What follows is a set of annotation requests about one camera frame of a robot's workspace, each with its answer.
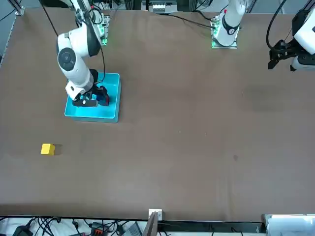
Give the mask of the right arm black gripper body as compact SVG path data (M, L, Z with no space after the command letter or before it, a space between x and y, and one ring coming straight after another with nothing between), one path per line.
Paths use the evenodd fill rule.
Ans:
M100 94L101 89L96 84L93 84L92 88L85 93L85 98L98 98Z

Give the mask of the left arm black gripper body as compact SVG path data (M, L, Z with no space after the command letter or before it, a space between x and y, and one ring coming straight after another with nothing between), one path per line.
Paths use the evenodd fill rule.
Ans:
M281 59L288 59L299 54L299 43L296 40L291 40L288 43L283 41L281 43Z

